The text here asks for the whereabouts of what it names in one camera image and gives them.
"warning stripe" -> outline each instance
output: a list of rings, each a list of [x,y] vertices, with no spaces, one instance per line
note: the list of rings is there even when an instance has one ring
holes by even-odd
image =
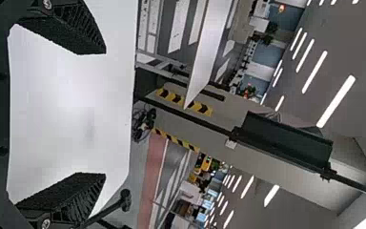
[[[181,96],[179,94],[174,94],[164,88],[158,89],[156,91],[156,95],[158,95],[159,97],[161,97],[167,101],[177,104],[180,107],[183,107],[183,103],[184,103],[184,99],[185,99],[184,96]],[[211,116],[213,114],[213,108],[209,107],[206,104],[197,102],[197,101],[192,101],[189,104],[188,108],[194,112],[200,113],[205,116]]]
[[[188,150],[192,150],[196,153],[200,153],[200,148],[193,146],[192,144],[190,144],[189,142],[182,140],[182,139],[178,139],[177,137],[173,136],[173,135],[169,135],[166,132],[158,129],[158,128],[153,128],[152,132],[157,134],[157,135],[161,135],[165,138],[167,138],[168,140],[172,141],[173,143],[176,143],[180,146],[183,146],[184,148],[188,149]]]

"ceiling light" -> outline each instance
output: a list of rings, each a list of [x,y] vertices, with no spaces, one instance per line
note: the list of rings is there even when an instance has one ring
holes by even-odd
[[[218,198],[216,199],[216,201],[219,201],[221,199],[221,197],[222,197],[222,192],[219,193]]]
[[[266,95],[267,95],[267,93],[265,93],[265,94],[263,95],[263,98],[261,99],[260,105],[263,105],[264,100],[266,99]]]
[[[308,35],[308,33],[307,33],[307,32],[304,32],[304,34],[302,35],[301,41],[299,41],[299,44],[298,44],[298,46],[296,47],[296,50],[295,50],[295,52],[294,52],[293,60],[295,60],[295,59],[296,59],[296,56],[298,55],[299,50],[301,50],[301,47],[302,47],[302,45],[304,44],[304,41],[305,41],[305,39],[307,38],[307,35]]]
[[[344,96],[347,92],[353,87],[353,85],[356,82],[356,78],[352,75],[350,75],[347,80],[344,82],[343,86],[341,86],[340,90],[337,92],[334,100],[332,100],[329,107],[326,109],[323,116],[319,119],[316,126],[318,128],[323,128],[326,124],[326,122],[329,120],[329,118],[332,116],[334,111],[336,110],[337,106],[340,104],[341,100],[343,100]]]
[[[233,193],[234,193],[234,191],[236,191],[236,188],[237,188],[237,186],[239,185],[239,182],[240,182],[240,180],[242,179],[242,176],[240,176],[237,180],[236,180],[236,184],[234,185],[234,188],[233,188]]]
[[[281,104],[283,104],[284,101],[284,95],[281,96],[280,100],[278,101],[277,106],[275,107],[275,111],[278,112],[280,110]]]
[[[277,81],[280,78],[282,73],[283,73],[283,68],[281,68],[280,71],[278,71],[278,75],[277,75],[277,77],[275,78],[275,80],[273,82],[273,87],[275,87],[275,85],[277,84]]]
[[[220,207],[221,206],[221,204],[222,204],[222,202],[224,201],[224,198],[225,198],[225,196],[222,196],[222,199],[219,201],[219,203],[218,203],[218,207]]]
[[[227,186],[227,184],[230,181],[230,179],[231,179],[231,175],[228,175],[227,181],[225,181],[225,184],[224,184],[225,186]]]
[[[302,88],[302,93],[305,94],[309,88],[309,86],[312,83],[312,80],[314,80],[317,72],[319,71],[320,67],[323,64],[323,61],[325,61],[326,56],[328,55],[328,52],[324,51],[322,55],[320,56],[319,60],[317,61],[314,69],[312,70],[310,76],[308,77],[307,81],[305,82],[304,87]]]
[[[315,42],[315,40],[312,39],[311,42],[310,42],[310,44],[308,45],[307,50],[305,51],[304,55],[302,55],[302,58],[299,61],[298,66],[296,66],[296,70],[295,70],[296,73],[299,73],[299,70],[301,70],[302,65],[305,62],[305,59],[307,58],[309,52],[311,51],[312,46],[314,45],[314,42]]]
[[[248,193],[249,191],[249,188],[251,187],[252,183],[254,182],[254,176],[252,176],[250,179],[249,179],[249,182],[248,184],[246,185],[246,187],[243,189],[242,191],[242,195],[240,196],[240,198],[244,198],[246,196],[246,194]]]
[[[219,216],[222,216],[222,214],[224,214],[227,206],[228,206],[228,201],[225,201],[224,206],[222,207],[221,212],[219,213]]]
[[[295,47],[295,44],[296,44],[296,42],[298,41],[298,38],[299,38],[299,35],[301,35],[301,33],[302,33],[302,28],[299,28],[299,31],[298,31],[298,33],[296,34],[296,36],[295,36],[295,39],[294,39],[294,41],[293,41],[293,45],[291,45],[291,47],[290,47],[290,52],[292,52],[293,51],[293,49],[294,49],[294,47]]]
[[[234,182],[234,175],[233,175],[233,177],[231,178],[230,184],[228,184],[228,189],[230,189],[230,188],[231,188],[231,185],[233,184],[233,182]]]
[[[278,65],[277,65],[277,68],[275,69],[273,77],[275,77],[277,75],[278,70],[280,69],[282,63],[283,63],[283,60],[280,60],[280,62],[278,62]]]
[[[278,185],[273,186],[272,190],[270,190],[269,194],[264,199],[264,207],[267,207],[267,205],[269,205],[270,201],[275,196],[278,189],[280,189],[280,186],[278,186]]]
[[[227,228],[228,224],[230,223],[231,219],[234,216],[234,210],[231,211],[230,215],[228,216],[227,220],[224,222],[224,229]]]

